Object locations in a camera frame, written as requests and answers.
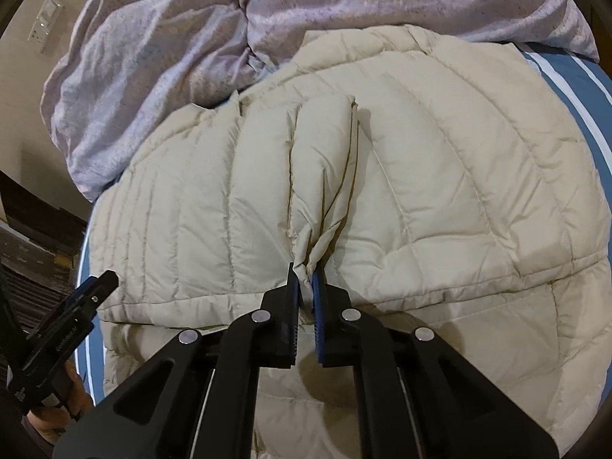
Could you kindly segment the beige puffer jacket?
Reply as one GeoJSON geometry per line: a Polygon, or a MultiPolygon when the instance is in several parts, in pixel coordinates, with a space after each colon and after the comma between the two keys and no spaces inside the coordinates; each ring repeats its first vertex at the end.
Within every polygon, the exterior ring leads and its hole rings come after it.
{"type": "Polygon", "coordinates": [[[515,47],[310,32],[259,84],[171,113],[99,196],[90,270],[120,279],[99,309],[104,388],[322,263],[386,326],[437,330],[566,451],[611,360],[603,181],[515,47]]]}

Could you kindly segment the dark bedside cabinet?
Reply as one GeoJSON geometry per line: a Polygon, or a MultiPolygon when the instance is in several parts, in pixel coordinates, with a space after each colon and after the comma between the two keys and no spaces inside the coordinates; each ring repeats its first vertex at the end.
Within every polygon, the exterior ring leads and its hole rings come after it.
{"type": "Polygon", "coordinates": [[[31,333],[76,287],[86,222],[1,175],[1,264],[6,297],[31,333]]]}

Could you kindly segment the blue white striped bedsheet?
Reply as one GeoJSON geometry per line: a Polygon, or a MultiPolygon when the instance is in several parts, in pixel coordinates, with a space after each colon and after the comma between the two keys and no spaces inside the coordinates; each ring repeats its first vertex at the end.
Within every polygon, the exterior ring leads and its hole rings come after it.
{"type": "MultiPolygon", "coordinates": [[[[538,44],[519,50],[561,102],[571,111],[599,171],[605,196],[611,197],[611,79],[595,62],[572,52],[538,44]]],[[[74,352],[74,363],[85,391],[95,403],[105,398],[106,348],[99,319],[74,352]]]]}

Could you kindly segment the lilac floral duvet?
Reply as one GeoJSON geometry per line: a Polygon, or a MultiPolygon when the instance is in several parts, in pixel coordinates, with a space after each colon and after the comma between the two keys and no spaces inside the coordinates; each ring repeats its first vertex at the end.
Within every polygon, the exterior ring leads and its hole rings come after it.
{"type": "Polygon", "coordinates": [[[308,31],[403,24],[599,56],[574,0],[87,0],[41,118],[94,200],[172,111],[224,102],[290,60],[308,31]]]}

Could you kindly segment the white wall switch panel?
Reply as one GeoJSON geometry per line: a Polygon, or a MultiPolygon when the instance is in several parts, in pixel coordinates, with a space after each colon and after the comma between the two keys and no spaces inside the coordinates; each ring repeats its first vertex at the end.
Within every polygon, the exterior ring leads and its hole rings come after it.
{"type": "Polygon", "coordinates": [[[42,3],[28,35],[28,42],[36,52],[44,52],[61,10],[63,4],[60,0],[44,0],[42,3]]]}

